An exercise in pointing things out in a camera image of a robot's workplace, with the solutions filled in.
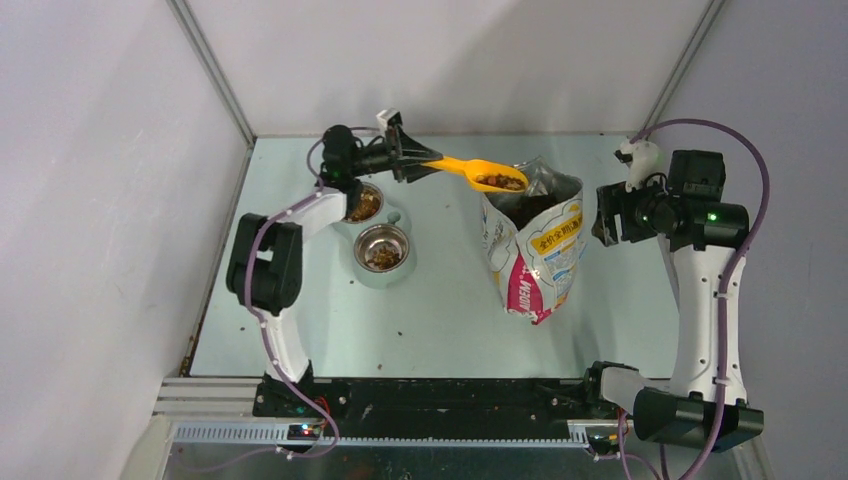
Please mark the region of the yellow plastic scoop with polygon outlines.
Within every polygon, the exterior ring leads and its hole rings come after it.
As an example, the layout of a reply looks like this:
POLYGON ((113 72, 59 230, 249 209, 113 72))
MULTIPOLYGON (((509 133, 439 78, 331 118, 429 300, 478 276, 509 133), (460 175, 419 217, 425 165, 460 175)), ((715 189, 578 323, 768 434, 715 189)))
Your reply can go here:
POLYGON ((479 185, 475 184, 475 178, 479 175, 492 175, 492 174, 504 174, 509 176, 514 176, 521 178, 526 184, 527 188, 529 185, 529 181, 527 177, 517 168, 498 164, 495 162, 482 160, 482 159, 470 159, 470 160, 462 160, 452 157, 443 157, 442 160, 435 161, 430 163, 430 166, 437 168, 438 170, 445 171, 451 174, 458 175, 463 177, 469 187, 472 190, 483 192, 483 193, 522 193, 522 192, 509 192, 509 191, 484 191, 483 188, 479 185))

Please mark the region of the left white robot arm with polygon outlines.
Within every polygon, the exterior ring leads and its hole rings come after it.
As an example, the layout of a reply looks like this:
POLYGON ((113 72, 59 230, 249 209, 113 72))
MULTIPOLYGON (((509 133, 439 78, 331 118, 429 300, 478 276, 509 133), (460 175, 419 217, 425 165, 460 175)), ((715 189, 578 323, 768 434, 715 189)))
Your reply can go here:
POLYGON ((364 208, 364 177, 390 172, 397 181, 412 183, 432 174, 428 162, 443 157, 396 122, 370 142, 357 132, 345 125, 327 129, 308 151, 322 155, 319 166, 307 166, 313 191, 275 215, 243 215, 231 249, 226 287, 257 318, 266 372, 283 382, 277 402, 292 416, 308 414, 316 403, 315 388, 301 380, 311 361, 295 320, 287 316, 303 284, 305 242, 333 224, 356 224, 355 215, 364 208))

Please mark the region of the pet food bag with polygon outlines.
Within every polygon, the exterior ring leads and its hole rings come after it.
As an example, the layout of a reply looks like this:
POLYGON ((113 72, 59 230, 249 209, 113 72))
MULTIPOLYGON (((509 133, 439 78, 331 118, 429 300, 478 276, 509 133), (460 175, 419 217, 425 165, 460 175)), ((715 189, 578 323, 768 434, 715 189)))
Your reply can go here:
POLYGON ((538 325, 567 300, 585 250, 583 183, 537 157, 516 166, 523 193, 482 196, 482 245, 504 310, 538 325), (510 195, 555 195, 559 203, 522 230, 501 212, 510 195))

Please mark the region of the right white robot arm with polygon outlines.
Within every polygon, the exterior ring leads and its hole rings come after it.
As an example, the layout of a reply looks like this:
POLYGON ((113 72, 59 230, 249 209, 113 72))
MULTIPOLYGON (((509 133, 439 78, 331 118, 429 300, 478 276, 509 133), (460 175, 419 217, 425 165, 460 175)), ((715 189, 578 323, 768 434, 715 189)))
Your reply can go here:
POLYGON ((738 355, 739 255, 750 234, 748 211, 722 202, 726 170, 717 152, 677 150, 666 173, 653 145, 622 146, 615 156, 628 177, 597 189, 592 234, 605 246, 668 241, 678 344, 666 387, 634 367, 594 362, 584 376, 583 408, 596 418, 623 409, 643 441, 730 450, 764 429, 763 412, 748 403, 738 355))

